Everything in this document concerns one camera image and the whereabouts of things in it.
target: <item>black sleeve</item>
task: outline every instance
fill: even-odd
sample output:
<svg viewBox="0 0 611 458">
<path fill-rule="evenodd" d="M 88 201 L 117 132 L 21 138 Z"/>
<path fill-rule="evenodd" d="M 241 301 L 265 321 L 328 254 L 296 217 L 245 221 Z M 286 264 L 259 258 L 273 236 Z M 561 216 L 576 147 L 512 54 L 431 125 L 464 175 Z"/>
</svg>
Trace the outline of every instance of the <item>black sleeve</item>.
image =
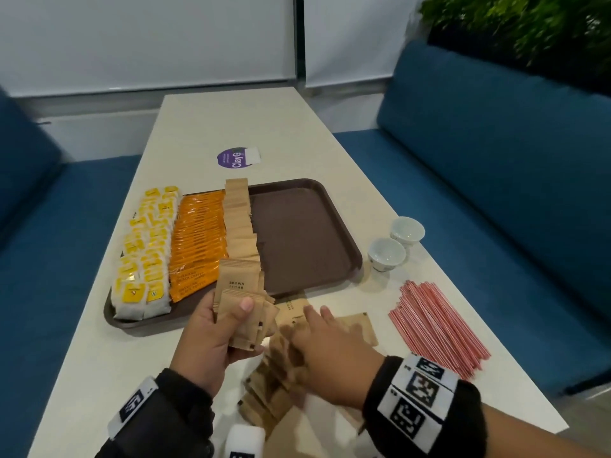
<svg viewBox="0 0 611 458">
<path fill-rule="evenodd" d="M 212 420 L 214 419 L 210 395 L 168 368 L 159 374 L 155 382 L 159 387 L 159 392 L 172 404 L 173 409 L 184 420 L 189 429 L 201 439 L 208 441 L 212 435 Z M 146 412 L 147 410 L 143 408 L 137 414 L 146 414 Z M 96 454 L 96 458 L 128 457 L 109 439 Z"/>
<path fill-rule="evenodd" d="M 428 455 L 378 412 L 378 405 L 402 362 L 400 357 L 386 357 L 363 405 L 365 428 L 378 451 L 386 458 L 448 457 L 457 451 L 464 457 L 483 458 L 486 454 L 486 424 L 480 393 L 469 382 L 458 381 L 447 417 Z"/>
</svg>

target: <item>white roller blind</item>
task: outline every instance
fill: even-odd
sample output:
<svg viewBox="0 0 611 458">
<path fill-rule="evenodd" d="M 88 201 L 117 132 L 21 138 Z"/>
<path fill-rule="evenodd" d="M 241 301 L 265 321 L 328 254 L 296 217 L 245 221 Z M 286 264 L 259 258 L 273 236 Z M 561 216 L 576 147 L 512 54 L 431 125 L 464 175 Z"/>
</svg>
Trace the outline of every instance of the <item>white roller blind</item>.
<svg viewBox="0 0 611 458">
<path fill-rule="evenodd" d="M 421 0 L 304 0 L 306 86 L 392 76 Z"/>
<path fill-rule="evenodd" d="M 2 0 L 13 96 L 290 79 L 293 0 Z"/>
</svg>

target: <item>hand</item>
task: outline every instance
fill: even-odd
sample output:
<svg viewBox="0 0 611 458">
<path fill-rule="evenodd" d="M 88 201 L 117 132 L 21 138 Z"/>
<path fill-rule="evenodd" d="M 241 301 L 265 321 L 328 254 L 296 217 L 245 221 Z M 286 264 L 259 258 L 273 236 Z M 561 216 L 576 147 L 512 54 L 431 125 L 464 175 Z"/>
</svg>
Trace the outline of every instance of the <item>hand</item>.
<svg viewBox="0 0 611 458">
<path fill-rule="evenodd" d="M 258 346 L 254 351 L 229 347 L 229 339 L 254 307 L 250 297 L 245 297 L 240 306 L 214 323 L 212 311 L 214 292 L 203 296 L 187 326 L 180 336 L 170 369 L 200 386 L 213 398 L 221 389 L 225 369 L 230 363 L 255 357 L 263 352 Z"/>
<path fill-rule="evenodd" d="M 280 328 L 305 362 L 291 376 L 333 405 L 362 409 L 384 356 L 365 343 L 360 327 L 341 329 L 328 308 L 319 315 L 308 306 L 304 314 L 309 325 Z"/>
</svg>

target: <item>plastic tray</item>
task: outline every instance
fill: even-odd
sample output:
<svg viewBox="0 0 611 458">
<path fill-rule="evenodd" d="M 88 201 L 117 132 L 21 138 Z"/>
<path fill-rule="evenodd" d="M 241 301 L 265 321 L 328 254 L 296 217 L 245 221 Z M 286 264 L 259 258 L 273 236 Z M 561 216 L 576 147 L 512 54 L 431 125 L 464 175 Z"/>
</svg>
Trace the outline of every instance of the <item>plastic tray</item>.
<svg viewBox="0 0 611 458">
<path fill-rule="evenodd" d="M 302 178 L 248 186 L 248 191 L 265 290 L 272 297 L 336 284 L 361 268 L 361 252 L 322 184 Z M 167 315 L 141 321 L 114 319 L 109 293 L 104 317 L 123 330 L 147 327 L 145 333 L 151 333 L 179 328 L 215 286 L 210 284 L 172 304 Z"/>
</svg>

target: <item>purple sticker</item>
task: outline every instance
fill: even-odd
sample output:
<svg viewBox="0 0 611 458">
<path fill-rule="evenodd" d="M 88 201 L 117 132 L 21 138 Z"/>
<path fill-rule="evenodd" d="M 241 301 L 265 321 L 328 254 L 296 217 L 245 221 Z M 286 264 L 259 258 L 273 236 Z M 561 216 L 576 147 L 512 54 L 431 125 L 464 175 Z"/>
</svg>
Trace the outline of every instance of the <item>purple sticker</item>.
<svg viewBox="0 0 611 458">
<path fill-rule="evenodd" d="M 246 148 L 231 148 L 226 149 L 218 156 L 216 156 L 221 167 L 228 169 L 241 169 L 242 167 L 248 167 L 249 163 L 246 163 Z"/>
</svg>

